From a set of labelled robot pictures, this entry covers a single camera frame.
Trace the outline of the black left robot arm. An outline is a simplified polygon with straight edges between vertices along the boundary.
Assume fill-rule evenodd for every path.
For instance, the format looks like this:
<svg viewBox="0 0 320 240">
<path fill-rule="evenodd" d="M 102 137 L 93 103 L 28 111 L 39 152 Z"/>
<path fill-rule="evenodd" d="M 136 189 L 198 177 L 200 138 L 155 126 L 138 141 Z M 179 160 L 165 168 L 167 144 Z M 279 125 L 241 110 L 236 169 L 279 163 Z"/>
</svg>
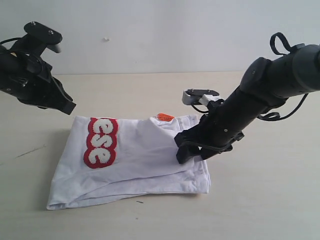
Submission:
<svg viewBox="0 0 320 240">
<path fill-rule="evenodd" d="M 0 47 L 0 90 L 25 105 L 58 110 L 70 115 L 76 103 L 55 78 L 52 66 L 22 50 Z"/>
</svg>

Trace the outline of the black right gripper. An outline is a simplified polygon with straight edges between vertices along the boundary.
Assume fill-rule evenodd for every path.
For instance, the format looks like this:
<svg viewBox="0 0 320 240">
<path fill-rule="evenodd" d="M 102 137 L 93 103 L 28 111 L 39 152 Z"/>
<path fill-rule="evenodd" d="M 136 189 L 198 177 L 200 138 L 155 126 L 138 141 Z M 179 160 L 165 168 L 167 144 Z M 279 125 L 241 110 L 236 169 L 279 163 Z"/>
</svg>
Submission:
<svg viewBox="0 0 320 240">
<path fill-rule="evenodd" d="M 233 146 L 227 144 L 266 108 L 267 103 L 258 97 L 234 90 L 199 123 L 199 127 L 183 130 L 174 137 L 178 147 L 178 163 L 186 164 L 191 160 L 202 162 L 232 151 Z M 210 147 L 202 147 L 200 153 L 198 142 Z"/>
</svg>

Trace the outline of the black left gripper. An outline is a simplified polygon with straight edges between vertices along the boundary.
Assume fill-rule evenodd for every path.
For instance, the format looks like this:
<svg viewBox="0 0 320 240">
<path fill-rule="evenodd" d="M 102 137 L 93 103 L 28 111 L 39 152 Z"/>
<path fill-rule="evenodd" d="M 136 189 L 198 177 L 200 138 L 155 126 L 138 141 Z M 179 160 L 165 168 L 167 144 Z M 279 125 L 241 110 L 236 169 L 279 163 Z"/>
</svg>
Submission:
<svg viewBox="0 0 320 240">
<path fill-rule="evenodd" d="M 0 48 L 0 90 L 25 105 L 70 115 L 76 107 L 41 56 Z"/>
</svg>

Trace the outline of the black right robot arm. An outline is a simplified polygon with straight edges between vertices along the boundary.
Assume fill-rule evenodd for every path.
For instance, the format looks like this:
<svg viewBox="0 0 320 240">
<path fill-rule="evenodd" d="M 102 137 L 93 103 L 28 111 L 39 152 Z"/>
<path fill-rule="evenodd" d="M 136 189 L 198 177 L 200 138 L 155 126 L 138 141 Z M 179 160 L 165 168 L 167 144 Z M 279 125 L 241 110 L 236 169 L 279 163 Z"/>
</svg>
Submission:
<svg viewBox="0 0 320 240">
<path fill-rule="evenodd" d="M 296 45 L 293 52 L 275 60 L 256 59 L 244 73 L 239 86 L 223 100 L 203 94 L 197 103 L 206 106 L 197 125 L 178 133 L 179 164 L 199 156 L 201 160 L 229 152 L 244 137 L 243 129 L 255 119 L 273 122 L 281 118 L 272 109 L 283 106 L 290 97 L 320 89 L 319 45 Z"/>
</svg>

